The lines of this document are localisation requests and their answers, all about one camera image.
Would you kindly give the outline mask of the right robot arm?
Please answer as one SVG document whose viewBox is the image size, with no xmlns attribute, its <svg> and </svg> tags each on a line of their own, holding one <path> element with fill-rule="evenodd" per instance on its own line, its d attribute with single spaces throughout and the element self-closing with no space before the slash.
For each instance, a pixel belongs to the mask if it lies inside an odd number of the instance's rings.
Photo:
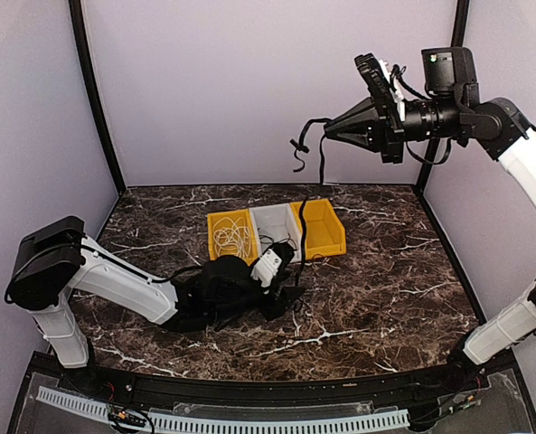
<svg viewBox="0 0 536 434">
<path fill-rule="evenodd" d="M 383 163 L 399 164 L 412 142 L 443 138 L 449 145 L 476 141 L 514 180 L 536 211 L 536 127 L 506 98 L 482 102 L 474 57 L 465 47 L 421 52 L 425 94 L 405 99 L 400 67 L 387 67 L 373 54 L 360 54 L 355 67 L 368 98 L 324 123 L 326 138 L 377 153 Z M 501 351 L 536 335 L 536 277 L 493 319 L 463 336 L 447 358 L 439 383 L 459 392 L 475 369 Z"/>
</svg>

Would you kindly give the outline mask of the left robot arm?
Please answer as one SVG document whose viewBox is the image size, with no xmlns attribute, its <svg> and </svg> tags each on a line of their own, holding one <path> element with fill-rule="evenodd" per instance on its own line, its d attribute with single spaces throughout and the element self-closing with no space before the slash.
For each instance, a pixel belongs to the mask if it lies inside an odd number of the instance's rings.
<svg viewBox="0 0 536 434">
<path fill-rule="evenodd" d="M 283 316 L 304 295 L 287 285 L 293 244 L 271 244 L 251 264 L 233 255 L 159 278 L 102 248 L 76 216 L 25 236 L 18 248 L 4 300 L 26 310 L 70 378 L 87 394 L 106 386 L 91 362 L 92 349 L 65 296 L 77 289 L 129 309 L 174 333 L 191 333 L 257 310 L 268 321 Z"/>
</svg>

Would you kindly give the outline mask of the white bin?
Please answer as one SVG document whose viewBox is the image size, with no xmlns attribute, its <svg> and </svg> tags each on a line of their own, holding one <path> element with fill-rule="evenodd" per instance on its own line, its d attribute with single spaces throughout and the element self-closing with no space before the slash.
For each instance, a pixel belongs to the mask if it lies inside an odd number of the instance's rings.
<svg viewBox="0 0 536 434">
<path fill-rule="evenodd" d="M 295 249 L 292 263 L 301 260 L 301 230 L 289 203 L 249 208 L 259 255 L 274 242 L 288 242 Z"/>
</svg>

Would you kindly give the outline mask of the yellow bin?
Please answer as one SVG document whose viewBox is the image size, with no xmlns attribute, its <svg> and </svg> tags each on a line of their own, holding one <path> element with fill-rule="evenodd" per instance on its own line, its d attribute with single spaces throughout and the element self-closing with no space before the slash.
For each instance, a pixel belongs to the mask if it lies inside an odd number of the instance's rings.
<svg viewBox="0 0 536 434">
<path fill-rule="evenodd" d="M 306 202 L 306 260 L 346 253 L 345 229 L 328 199 Z"/>
<path fill-rule="evenodd" d="M 250 265 L 259 256 L 248 209 L 207 214 L 210 259 L 231 255 Z"/>
</svg>

